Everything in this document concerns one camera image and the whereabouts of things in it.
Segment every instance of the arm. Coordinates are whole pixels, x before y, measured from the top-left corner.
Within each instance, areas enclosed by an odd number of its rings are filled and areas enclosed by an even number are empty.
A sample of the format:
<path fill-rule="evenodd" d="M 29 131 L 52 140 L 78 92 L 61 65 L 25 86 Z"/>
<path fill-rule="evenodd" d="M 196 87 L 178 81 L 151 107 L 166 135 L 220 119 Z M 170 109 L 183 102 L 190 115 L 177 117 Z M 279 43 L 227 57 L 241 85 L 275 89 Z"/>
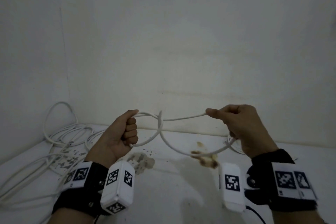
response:
<path fill-rule="evenodd" d="M 241 140 L 241 148 L 250 158 L 279 149 L 253 106 L 227 105 L 220 110 L 208 108 L 206 113 L 212 118 L 222 120 L 227 125 L 230 136 Z M 272 215 L 275 224 L 324 223 L 317 211 L 272 211 Z"/>
<path fill-rule="evenodd" d="M 90 149 L 85 161 L 93 161 L 110 168 L 119 158 L 125 156 L 131 150 L 129 144 L 136 144 L 138 141 L 137 121 L 131 118 L 137 112 L 138 110 L 129 110 L 119 116 Z M 93 221 L 94 218 L 86 213 L 60 208 L 51 216 L 48 224 L 92 224 Z"/>

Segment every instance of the wall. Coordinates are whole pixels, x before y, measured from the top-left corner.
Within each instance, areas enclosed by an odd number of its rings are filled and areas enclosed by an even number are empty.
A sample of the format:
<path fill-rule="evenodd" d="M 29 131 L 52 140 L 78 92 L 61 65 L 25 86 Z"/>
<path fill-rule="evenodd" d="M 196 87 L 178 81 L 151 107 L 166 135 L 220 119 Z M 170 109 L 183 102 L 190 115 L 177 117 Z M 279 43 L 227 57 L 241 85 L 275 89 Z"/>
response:
<path fill-rule="evenodd" d="M 43 139 L 47 109 L 69 100 L 60 0 L 1 0 L 0 162 Z M 59 107 L 47 128 L 70 121 Z"/>
<path fill-rule="evenodd" d="M 81 121 L 255 105 L 276 141 L 336 146 L 336 0 L 61 0 Z M 142 128 L 155 128 L 147 118 Z M 208 117 L 166 130 L 225 135 Z"/>

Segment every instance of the wristband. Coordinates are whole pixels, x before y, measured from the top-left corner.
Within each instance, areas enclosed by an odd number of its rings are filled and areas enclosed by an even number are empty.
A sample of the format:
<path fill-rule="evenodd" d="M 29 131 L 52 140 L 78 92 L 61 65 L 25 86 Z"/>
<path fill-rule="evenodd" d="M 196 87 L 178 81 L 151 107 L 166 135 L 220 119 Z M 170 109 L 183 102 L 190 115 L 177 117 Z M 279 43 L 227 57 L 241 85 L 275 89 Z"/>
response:
<path fill-rule="evenodd" d="M 62 187 L 52 213 L 59 208 L 70 208 L 87 213 L 96 218 L 98 215 L 110 215 L 100 205 L 108 169 L 95 162 L 79 163 L 72 170 Z"/>
<path fill-rule="evenodd" d="M 285 150 L 261 154 L 252 158 L 252 163 L 248 184 L 255 189 L 245 191 L 250 201 L 280 212 L 316 209 L 312 185 Z"/>

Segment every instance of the black cable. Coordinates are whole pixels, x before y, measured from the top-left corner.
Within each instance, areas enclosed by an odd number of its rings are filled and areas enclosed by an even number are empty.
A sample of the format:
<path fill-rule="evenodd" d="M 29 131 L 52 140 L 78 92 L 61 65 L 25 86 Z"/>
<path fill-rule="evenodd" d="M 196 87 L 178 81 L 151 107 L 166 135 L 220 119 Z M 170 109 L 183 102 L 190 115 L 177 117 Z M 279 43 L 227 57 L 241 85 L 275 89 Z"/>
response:
<path fill-rule="evenodd" d="M 252 212 L 254 212 L 258 217 L 259 217 L 259 219 L 261 219 L 261 221 L 264 223 L 264 224 L 266 224 L 266 222 L 263 220 L 263 218 L 259 215 L 259 213 L 257 213 L 257 211 L 256 210 L 254 210 L 254 209 L 252 209 L 250 206 L 246 206 L 246 209 L 247 210 L 251 210 Z"/>
<path fill-rule="evenodd" d="M 93 224 L 96 224 L 97 223 L 97 220 L 99 218 L 100 215 L 97 216 L 97 218 L 95 219 L 94 223 Z"/>

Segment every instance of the person's right hand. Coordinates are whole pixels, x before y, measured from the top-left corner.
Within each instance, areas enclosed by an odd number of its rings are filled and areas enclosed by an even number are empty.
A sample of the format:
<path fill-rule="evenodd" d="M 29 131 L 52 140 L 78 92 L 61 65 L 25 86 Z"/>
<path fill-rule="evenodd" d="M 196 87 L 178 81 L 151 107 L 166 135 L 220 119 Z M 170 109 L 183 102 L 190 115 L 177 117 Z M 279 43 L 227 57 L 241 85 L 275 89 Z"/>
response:
<path fill-rule="evenodd" d="M 250 158 L 278 150 L 253 106 L 227 105 L 220 110 L 208 108 L 206 114 L 222 120 L 230 136 L 241 140 L 241 148 Z"/>

